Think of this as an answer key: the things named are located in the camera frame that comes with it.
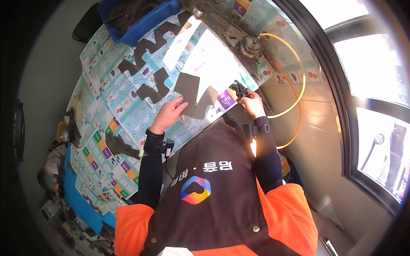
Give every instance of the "window frame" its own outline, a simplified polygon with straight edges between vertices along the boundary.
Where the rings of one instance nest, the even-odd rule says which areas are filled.
[[[359,129],[356,107],[383,113],[409,124],[410,108],[375,98],[363,99],[353,96],[343,66],[333,47],[333,44],[339,41],[388,33],[380,26],[370,26],[376,22],[371,15],[359,16],[322,29],[299,0],[275,0],[275,4],[305,37],[328,79],[341,133],[342,175],[395,216],[399,212],[400,203],[384,187],[358,170]]]

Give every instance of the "blue plastic bin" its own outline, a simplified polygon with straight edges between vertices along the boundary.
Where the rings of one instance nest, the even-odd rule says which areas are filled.
[[[108,21],[109,9],[115,6],[117,2],[118,0],[104,0],[97,9],[112,37],[112,40],[115,43],[124,43],[129,46],[135,46],[138,43],[138,40],[150,31],[150,29],[160,24],[169,16],[180,12],[179,0],[169,0],[168,2],[164,2],[132,25],[127,30],[127,33],[121,37],[120,32],[112,26],[111,21]]]

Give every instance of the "black long sleeve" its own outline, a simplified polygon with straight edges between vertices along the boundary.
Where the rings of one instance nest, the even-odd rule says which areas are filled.
[[[255,119],[255,126],[268,125],[266,116]],[[255,174],[265,194],[282,185],[282,164],[273,131],[259,132],[256,140]]]
[[[147,137],[146,144],[161,145],[163,139]],[[162,186],[161,153],[144,151],[139,169],[138,192],[131,198],[134,204],[148,205],[152,209],[159,204]]]

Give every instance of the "right hand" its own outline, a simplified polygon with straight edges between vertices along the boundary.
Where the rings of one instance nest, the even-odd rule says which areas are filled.
[[[265,110],[263,109],[262,99],[259,95],[252,91],[251,89],[246,89],[248,93],[253,94],[255,98],[251,99],[248,97],[237,98],[237,102],[245,105],[244,112],[247,112],[253,120],[258,117],[266,116]]]
[[[150,132],[163,134],[166,128],[175,124],[179,115],[181,115],[182,121],[185,120],[185,117],[181,112],[188,106],[188,103],[182,103],[183,100],[184,98],[180,96],[165,102],[150,128]]]

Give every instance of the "orange hose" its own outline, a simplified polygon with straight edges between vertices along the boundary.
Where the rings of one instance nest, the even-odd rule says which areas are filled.
[[[285,79],[289,82],[290,87],[292,88],[292,91],[295,94],[296,98],[298,98],[298,95],[295,91],[295,88],[293,88],[293,85],[292,85],[291,81],[287,78],[287,75],[285,75],[285,73],[280,69],[280,67],[278,67],[276,65],[276,63],[274,61],[272,61],[268,57],[266,57],[266,58],[269,60],[270,63],[272,63],[282,73],[282,75],[285,77]],[[299,107],[299,126],[298,126],[298,129],[296,130],[295,136],[293,136],[293,138],[288,143],[286,143],[285,145],[276,147],[277,149],[281,149],[281,148],[289,146],[289,144],[292,143],[292,141],[294,141],[295,138],[297,137],[297,135],[299,133],[299,130],[301,129],[301,125],[302,125],[302,109],[301,109],[301,104],[299,102],[298,102],[298,107]]]

